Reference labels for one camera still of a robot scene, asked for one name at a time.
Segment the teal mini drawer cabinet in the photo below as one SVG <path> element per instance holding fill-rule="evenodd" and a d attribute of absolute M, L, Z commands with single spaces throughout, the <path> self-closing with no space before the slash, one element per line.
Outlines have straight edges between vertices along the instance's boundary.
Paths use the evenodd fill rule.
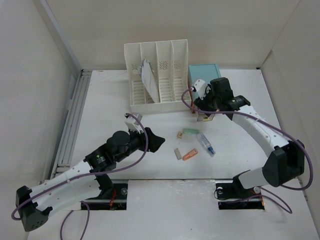
<path fill-rule="evenodd" d="M 191 64 L 188 66 L 188 86 L 192 87 L 192 84 L 198 80 L 202 79 L 208 83 L 207 94 L 211 89 L 211 81 L 218 79 L 221 77 L 220 68 L 216 63 L 210 64 Z M 193 107 L 197 107 L 195 105 L 195 100 L 193 100 L 192 92 L 191 99 Z"/>

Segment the white paper booklet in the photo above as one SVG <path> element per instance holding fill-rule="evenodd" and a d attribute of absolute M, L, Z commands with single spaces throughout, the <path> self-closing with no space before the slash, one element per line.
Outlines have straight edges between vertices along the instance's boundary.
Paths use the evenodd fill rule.
<path fill-rule="evenodd" d="M 151 62 L 148 59 L 142 60 L 142 64 L 138 68 L 138 74 L 141 77 L 142 83 L 153 102 L 159 103 L 160 97 L 158 85 L 151 67 Z"/>

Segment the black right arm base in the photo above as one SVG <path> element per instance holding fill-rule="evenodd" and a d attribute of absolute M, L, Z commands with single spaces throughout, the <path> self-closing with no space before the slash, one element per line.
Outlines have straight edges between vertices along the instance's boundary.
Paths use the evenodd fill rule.
<path fill-rule="evenodd" d="M 214 197 L 219 210 L 264 210 L 261 188 L 254 186 L 245 189 L 238 177 L 215 182 Z"/>

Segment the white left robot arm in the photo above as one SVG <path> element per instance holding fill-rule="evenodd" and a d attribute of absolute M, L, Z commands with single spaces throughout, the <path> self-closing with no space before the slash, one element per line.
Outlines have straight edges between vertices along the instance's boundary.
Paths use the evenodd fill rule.
<path fill-rule="evenodd" d="M 137 150 L 155 153 L 165 138 L 149 127 L 144 131 L 116 131 L 106 143 L 74 167 L 35 187 L 16 190 L 15 205 L 25 232 L 43 226 L 54 214 L 90 198 L 107 198 L 114 187 L 108 172 Z"/>

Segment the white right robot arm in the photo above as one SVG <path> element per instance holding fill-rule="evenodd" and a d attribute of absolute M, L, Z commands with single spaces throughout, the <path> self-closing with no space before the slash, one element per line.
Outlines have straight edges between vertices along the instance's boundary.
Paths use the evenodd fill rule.
<path fill-rule="evenodd" d="M 255 140 L 267 156 L 264 166 L 234 177 L 231 190 L 235 196 L 243 197 L 254 187 L 279 187 L 304 173 L 305 156 L 301 143 L 288 140 L 263 124 L 244 96 L 234 96 L 227 78 L 213 79 L 210 83 L 198 79 L 193 84 L 193 92 L 198 94 L 195 106 L 202 111 L 224 112 Z"/>

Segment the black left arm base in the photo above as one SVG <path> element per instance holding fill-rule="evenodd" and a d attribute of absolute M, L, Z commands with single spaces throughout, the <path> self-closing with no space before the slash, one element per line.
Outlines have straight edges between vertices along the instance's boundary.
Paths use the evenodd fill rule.
<path fill-rule="evenodd" d="M 101 194 L 84 200 L 92 211 L 125 211 L 127 209 L 127 197 L 129 181 L 120 179 L 112 180 L 113 188 L 106 195 Z"/>

